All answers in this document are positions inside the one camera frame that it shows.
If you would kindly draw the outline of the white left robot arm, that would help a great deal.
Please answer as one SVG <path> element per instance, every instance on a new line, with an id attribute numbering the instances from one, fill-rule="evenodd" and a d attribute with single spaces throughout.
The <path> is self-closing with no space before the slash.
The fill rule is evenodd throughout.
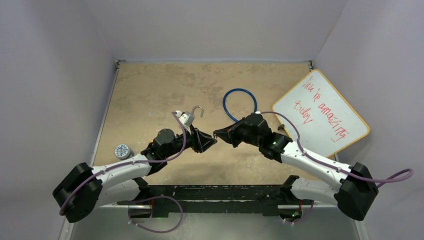
<path id="1" fill-rule="evenodd" d="M 79 163 L 52 192 L 60 206 L 59 214 L 75 223 L 94 209 L 114 202 L 134 201 L 142 205 L 149 199 L 143 177 L 159 172 L 169 159 L 176 159 L 186 149 L 203 153 L 216 143 L 211 135 L 193 126 L 182 134 L 165 128 L 146 149 L 129 159 L 93 167 Z"/>

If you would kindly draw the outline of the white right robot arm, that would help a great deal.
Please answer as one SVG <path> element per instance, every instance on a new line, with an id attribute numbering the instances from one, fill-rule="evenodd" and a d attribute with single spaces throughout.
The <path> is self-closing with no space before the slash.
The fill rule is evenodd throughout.
<path id="1" fill-rule="evenodd" d="M 290 137 L 273 132 L 261 114 L 252 113 L 213 134 L 234 148 L 240 143 L 256 146 L 267 159 L 319 178 L 311 181 L 298 177 L 283 187 L 280 196 L 288 204 L 298 199 L 319 201 L 337 206 L 346 216 L 362 221 L 379 193 L 365 165 L 357 162 L 351 166 L 301 148 Z"/>

